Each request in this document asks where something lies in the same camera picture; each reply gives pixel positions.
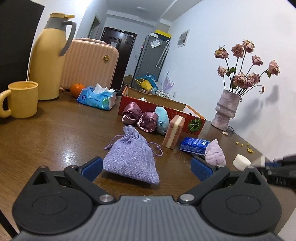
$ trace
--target doorway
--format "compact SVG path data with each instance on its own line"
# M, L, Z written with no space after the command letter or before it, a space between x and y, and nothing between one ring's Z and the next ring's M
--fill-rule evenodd
M98 19L97 16L95 16L94 18L94 22L91 26L91 29L89 31L89 35L87 36L87 38L89 39L96 39L96 36L98 34L98 31L99 31L99 28L100 28L100 21Z
M107 44L112 45L117 48L119 52L119 59L111 83L111 88L120 90L123 77L128 65L128 60L133 49L137 34L118 30L115 28L105 27L101 40L105 41Z

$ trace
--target light blue plush toy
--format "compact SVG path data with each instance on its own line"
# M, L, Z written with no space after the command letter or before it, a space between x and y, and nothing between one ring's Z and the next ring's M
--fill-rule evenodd
M158 121L156 130L159 134L165 136L168 131L168 127L170 125L170 121L168 119L168 113L162 106L157 106L155 108L155 113L158 114Z

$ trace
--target triangular cutout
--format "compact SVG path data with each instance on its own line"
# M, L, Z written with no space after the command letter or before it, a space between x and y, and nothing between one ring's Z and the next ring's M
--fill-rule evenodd
M45 172L41 172L36 177L33 185L40 185L40 184L46 184L46 183L49 183L49 179L46 176Z
M260 181L256 177L256 175L253 172L249 172L246 180L244 181L245 183L249 184L254 184L254 185L261 185Z

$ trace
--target yellow mug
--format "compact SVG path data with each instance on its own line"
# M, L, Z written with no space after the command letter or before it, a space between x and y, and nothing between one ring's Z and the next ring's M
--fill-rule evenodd
M3 101L6 97L8 110L3 109ZM8 90L0 94L0 117L28 118L36 114L37 103L38 83L33 81L11 83L8 85Z

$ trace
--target gray refrigerator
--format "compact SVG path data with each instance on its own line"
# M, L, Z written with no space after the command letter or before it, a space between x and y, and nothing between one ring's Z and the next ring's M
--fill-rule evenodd
M155 76L155 80L158 81L158 77L162 68L162 65L159 68L159 65L155 67L158 63L159 58L161 57L167 42L159 39L161 45L152 48L150 42L156 40L157 38L153 36L147 36L144 42L144 47L141 50L141 54L138 60L137 67L133 78L139 78L147 74L152 74ZM139 85L133 81L132 87L135 89L140 89Z

